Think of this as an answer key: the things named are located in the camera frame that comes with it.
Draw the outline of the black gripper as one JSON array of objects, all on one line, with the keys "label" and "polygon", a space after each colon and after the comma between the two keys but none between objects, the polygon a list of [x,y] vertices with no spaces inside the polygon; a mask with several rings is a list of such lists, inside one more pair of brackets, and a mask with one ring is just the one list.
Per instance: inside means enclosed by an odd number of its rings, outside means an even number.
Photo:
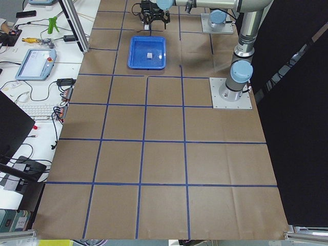
[{"label": "black gripper", "polygon": [[167,28],[167,24],[170,22],[170,13],[168,10],[161,10],[157,4],[151,1],[141,1],[141,12],[139,13],[140,21],[144,25],[148,25],[148,22],[162,21],[164,28]]}]

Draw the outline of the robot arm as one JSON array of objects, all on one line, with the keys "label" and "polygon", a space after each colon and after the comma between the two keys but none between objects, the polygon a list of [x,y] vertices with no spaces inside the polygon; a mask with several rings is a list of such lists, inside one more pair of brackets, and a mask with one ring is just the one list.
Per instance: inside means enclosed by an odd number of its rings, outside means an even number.
[{"label": "robot arm", "polygon": [[243,21],[238,34],[238,44],[234,48],[234,55],[230,68],[230,75],[225,84],[219,88],[222,99],[230,102],[238,101],[243,88],[250,80],[253,67],[251,65],[254,54],[254,43],[258,34],[264,8],[269,1],[151,1],[161,10],[169,10],[172,6],[184,6],[186,12],[192,8],[207,7],[212,9],[232,9],[243,13]]},{"label": "robot arm", "polygon": [[[131,12],[139,17],[145,30],[151,30],[154,21],[163,22],[166,29],[166,25],[170,23],[169,9],[172,6],[176,6],[175,1],[141,1],[132,6]],[[210,24],[224,24],[228,15],[235,18],[227,10],[220,8],[210,8],[210,10]]]}]

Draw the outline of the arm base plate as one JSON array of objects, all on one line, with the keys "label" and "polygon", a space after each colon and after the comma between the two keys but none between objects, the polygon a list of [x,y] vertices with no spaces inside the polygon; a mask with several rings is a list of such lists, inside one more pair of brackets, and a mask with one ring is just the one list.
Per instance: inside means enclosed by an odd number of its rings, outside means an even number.
[{"label": "arm base plate", "polygon": [[234,33],[232,22],[230,17],[226,17],[226,21],[221,24],[212,23],[210,20],[209,13],[202,13],[200,15],[201,24],[202,24],[202,32],[206,34],[226,34],[230,35]]},{"label": "arm base plate", "polygon": [[226,78],[210,77],[210,89],[213,109],[251,110],[252,103],[247,85],[239,92],[226,87]]}]

